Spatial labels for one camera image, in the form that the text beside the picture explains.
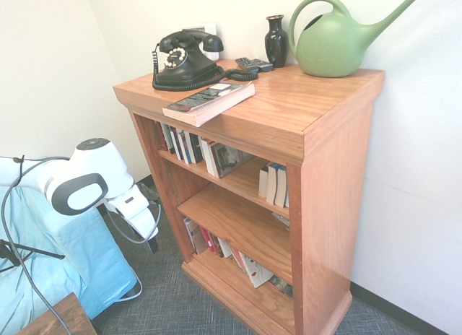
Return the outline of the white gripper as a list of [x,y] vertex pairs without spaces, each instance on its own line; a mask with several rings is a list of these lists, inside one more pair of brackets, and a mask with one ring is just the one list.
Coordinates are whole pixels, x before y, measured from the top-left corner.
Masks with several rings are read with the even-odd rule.
[[115,210],[135,231],[147,240],[152,254],[159,250],[155,235],[158,233],[157,221],[149,209],[148,199],[139,189],[129,189],[125,193],[107,198],[109,209]]

